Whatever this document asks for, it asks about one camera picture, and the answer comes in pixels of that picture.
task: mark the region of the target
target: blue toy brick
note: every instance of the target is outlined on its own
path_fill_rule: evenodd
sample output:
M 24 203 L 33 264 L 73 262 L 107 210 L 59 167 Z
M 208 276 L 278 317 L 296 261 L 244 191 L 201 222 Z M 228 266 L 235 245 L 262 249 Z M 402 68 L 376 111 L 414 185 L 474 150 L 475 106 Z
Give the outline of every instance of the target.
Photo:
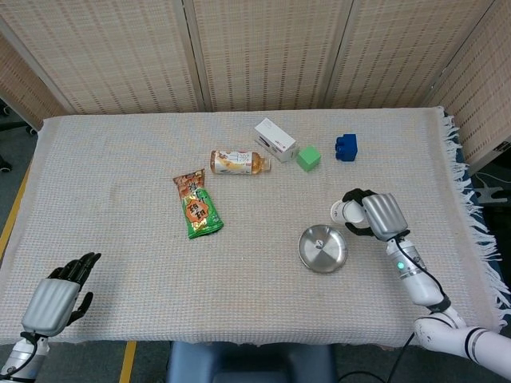
M 357 156 L 357 135 L 345 134 L 335 141 L 335 158 L 341 161 L 355 161 Z

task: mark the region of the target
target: yellow tape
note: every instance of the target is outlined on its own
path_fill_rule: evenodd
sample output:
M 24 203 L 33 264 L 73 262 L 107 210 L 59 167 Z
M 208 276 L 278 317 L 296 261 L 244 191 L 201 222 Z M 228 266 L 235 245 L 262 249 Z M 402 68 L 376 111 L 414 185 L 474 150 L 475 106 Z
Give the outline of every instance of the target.
M 0 260 L 6 252 L 7 243 L 9 242 L 10 233 L 13 230 L 14 222 L 16 222 L 16 215 L 18 215 L 19 204 L 22 201 L 23 193 L 25 192 L 26 181 L 29 178 L 30 166 L 26 169 L 25 177 L 23 177 L 22 186 L 19 187 L 18 194 L 14 200 L 13 207 L 10 209 L 9 216 L 7 217 L 6 225 L 3 227 L 2 236 L 0 237 Z
M 121 377 L 119 383 L 129 383 L 131 379 L 131 370 L 133 368 L 133 361 L 135 359 L 135 350 L 137 343 L 129 341 L 126 343 L 125 359 L 122 361 Z

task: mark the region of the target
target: green cube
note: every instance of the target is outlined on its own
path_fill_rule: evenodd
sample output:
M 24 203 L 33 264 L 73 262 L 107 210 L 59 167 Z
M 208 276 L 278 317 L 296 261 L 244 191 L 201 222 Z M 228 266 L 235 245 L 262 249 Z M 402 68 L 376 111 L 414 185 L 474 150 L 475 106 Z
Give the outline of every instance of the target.
M 321 155 L 314 146 L 307 146 L 305 149 L 300 150 L 296 157 L 296 162 L 306 172 L 309 172 L 314 166 L 319 164 L 319 160 L 321 160 Z

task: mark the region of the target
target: gray floor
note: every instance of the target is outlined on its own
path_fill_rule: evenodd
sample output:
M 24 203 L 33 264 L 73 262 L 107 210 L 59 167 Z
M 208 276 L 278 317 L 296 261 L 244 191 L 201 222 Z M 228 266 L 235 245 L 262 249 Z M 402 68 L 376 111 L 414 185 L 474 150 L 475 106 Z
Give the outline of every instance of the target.
M 0 174 L 0 227 L 22 182 L 34 151 L 36 137 L 28 136 L 23 128 L 0 132 L 0 153 L 12 163 L 11 173 Z M 12 346 L 0 347 L 0 363 L 7 359 Z M 110 383 L 119 381 L 124 342 L 86 342 L 78 345 L 54 344 L 38 379 L 38 383 Z M 168 342 L 139 342 L 133 365 L 132 382 L 154 383 L 162 381 L 168 360 Z M 386 377 L 398 355 L 398 350 L 384 351 L 377 346 L 336 347 L 339 374 L 352 370 L 367 370 Z M 394 382 L 505 382 L 505 379 L 480 368 L 472 362 L 450 355 L 431 353 L 410 347 L 403 356 Z M 374 383 L 371 377 L 354 376 L 345 382 Z

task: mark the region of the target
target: stainless steel bowl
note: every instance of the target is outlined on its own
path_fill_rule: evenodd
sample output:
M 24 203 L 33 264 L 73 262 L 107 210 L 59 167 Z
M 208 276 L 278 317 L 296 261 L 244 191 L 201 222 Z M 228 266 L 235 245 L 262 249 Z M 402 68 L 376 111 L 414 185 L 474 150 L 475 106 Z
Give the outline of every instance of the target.
M 298 251 L 303 264 L 318 273 L 336 271 L 348 256 L 343 235 L 328 225 L 306 229 L 298 242 Z

